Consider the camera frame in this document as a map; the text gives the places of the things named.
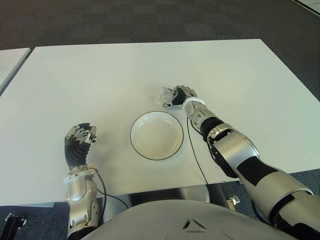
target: black glove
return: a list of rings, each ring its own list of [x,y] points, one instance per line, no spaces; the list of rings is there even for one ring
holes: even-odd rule
[[[91,143],[95,142],[97,128],[90,123],[81,123],[70,129],[64,138],[64,155],[71,170],[74,167],[87,165],[86,158]]]

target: black joint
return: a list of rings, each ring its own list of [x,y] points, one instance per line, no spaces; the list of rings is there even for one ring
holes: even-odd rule
[[[177,91],[177,95],[176,97],[172,100],[172,105],[181,105],[184,103],[184,101],[186,100],[186,94],[185,92],[177,87],[176,88],[176,91]]]
[[[209,132],[220,124],[224,124],[224,122],[214,116],[209,117],[203,121],[203,123],[201,124],[201,127],[200,127],[200,131],[202,133],[203,140],[205,142],[207,142],[207,137],[208,137]]]

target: metal bracket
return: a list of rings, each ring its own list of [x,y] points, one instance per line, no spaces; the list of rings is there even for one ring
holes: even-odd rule
[[[27,223],[27,218],[25,216],[15,216],[12,213],[9,213],[4,220],[6,221],[6,224],[0,240],[13,240],[17,230],[20,230],[22,226]]]
[[[236,211],[236,205],[238,203],[240,203],[240,199],[238,198],[237,195],[234,195],[232,197],[229,198],[229,200],[226,201],[226,203],[228,204],[229,209]]]

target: robotic hand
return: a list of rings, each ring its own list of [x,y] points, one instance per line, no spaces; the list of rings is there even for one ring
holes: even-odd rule
[[[182,105],[215,163],[227,176],[242,181],[271,225],[298,239],[320,239],[320,196],[262,162],[253,142],[209,111],[189,87],[165,88],[160,101],[163,107]]]
[[[91,143],[95,142],[97,128],[82,123],[70,129],[64,139],[64,154],[69,166],[69,176],[64,180],[68,185],[67,200],[70,206],[69,240],[81,239],[99,225],[97,185],[93,181],[97,171],[88,168],[86,157]]]

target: black cable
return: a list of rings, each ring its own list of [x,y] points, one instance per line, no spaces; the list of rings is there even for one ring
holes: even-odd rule
[[[264,220],[264,219],[262,218],[262,216],[260,216],[260,214],[259,214],[258,211],[257,211],[256,204],[255,204],[255,202],[254,202],[253,200],[251,200],[251,206],[252,206],[252,210],[253,210],[255,216],[256,216],[261,222],[263,222],[264,224],[270,225],[266,220]]]
[[[102,184],[103,187],[103,195],[104,195],[104,200],[103,200],[103,207],[102,207],[102,212],[101,212],[101,217],[100,217],[100,221],[99,221],[99,226],[101,226],[104,223],[104,214],[105,214],[105,210],[106,210],[106,205],[107,205],[107,190],[106,190],[106,185],[102,179],[102,177],[100,176],[100,173],[98,171],[98,169],[94,168],[94,167],[89,167],[90,169],[94,169],[96,171],[96,174],[98,175],[100,182]]]
[[[189,132],[188,117],[186,117],[186,128],[187,128],[187,130],[188,130],[188,136],[189,136],[189,140],[190,140],[190,143],[191,143],[191,147],[192,147],[192,151],[193,151],[193,155],[194,155],[195,161],[196,161],[196,163],[198,164],[198,167],[199,167],[199,169],[200,169],[200,171],[201,171],[201,173],[202,173],[202,176],[203,176],[203,178],[204,178],[204,180],[205,180],[206,185],[208,185],[209,183],[208,183],[208,181],[207,181],[207,179],[206,179],[206,177],[205,177],[204,172],[202,171],[202,169],[201,169],[201,167],[200,167],[200,164],[199,164],[198,159],[197,159],[197,157],[196,157],[196,153],[195,153],[195,150],[194,150],[194,146],[192,145],[192,141],[191,141],[191,137],[190,137],[190,132]]]
[[[320,2],[312,3],[312,4],[308,5],[308,7],[310,7],[310,6],[312,6],[312,5],[315,5],[315,4],[320,4]]]
[[[120,201],[121,203],[123,203],[123,205],[125,205],[125,207],[126,207],[127,209],[129,209],[129,206],[128,206],[123,200],[121,200],[120,198],[118,198],[118,197],[116,197],[116,196],[113,196],[113,195],[110,195],[110,194],[106,194],[106,196],[111,197],[111,198],[114,198],[114,199],[117,199],[118,201]]]

